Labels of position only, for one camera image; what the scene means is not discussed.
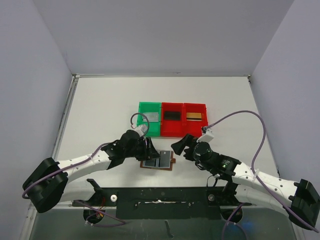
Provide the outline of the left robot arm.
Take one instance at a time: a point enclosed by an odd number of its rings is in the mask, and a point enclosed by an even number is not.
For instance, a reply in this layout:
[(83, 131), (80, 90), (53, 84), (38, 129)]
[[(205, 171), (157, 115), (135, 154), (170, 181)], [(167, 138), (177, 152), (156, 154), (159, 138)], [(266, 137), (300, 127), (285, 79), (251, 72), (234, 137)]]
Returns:
[(117, 167), (127, 158), (147, 161), (159, 157), (150, 137), (127, 130), (120, 139), (101, 144), (91, 154), (61, 161), (44, 159), (23, 183), (22, 198), (30, 200), (38, 213), (45, 213), (60, 202), (70, 201), (65, 189), (81, 177)]

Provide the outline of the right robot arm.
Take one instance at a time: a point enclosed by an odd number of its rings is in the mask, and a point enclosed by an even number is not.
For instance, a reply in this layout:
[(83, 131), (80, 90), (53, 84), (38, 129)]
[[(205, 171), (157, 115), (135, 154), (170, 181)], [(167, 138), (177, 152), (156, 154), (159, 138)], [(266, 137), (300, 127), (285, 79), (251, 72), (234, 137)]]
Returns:
[(315, 231), (320, 195), (308, 180), (286, 180), (254, 169), (240, 160), (214, 152), (208, 137), (185, 135), (171, 145), (176, 155), (192, 161), (202, 171), (226, 181), (225, 190), (239, 203), (261, 205), (287, 215), (295, 225)]

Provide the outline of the brown leather card holder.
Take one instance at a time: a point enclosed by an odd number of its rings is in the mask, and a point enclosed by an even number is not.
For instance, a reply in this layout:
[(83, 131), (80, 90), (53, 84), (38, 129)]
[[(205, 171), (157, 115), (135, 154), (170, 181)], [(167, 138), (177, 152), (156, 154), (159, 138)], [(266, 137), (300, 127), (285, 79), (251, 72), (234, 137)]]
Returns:
[(174, 152), (172, 150), (157, 150), (157, 152), (159, 154), (158, 158), (141, 161), (140, 168), (172, 171), (173, 164), (176, 163)]

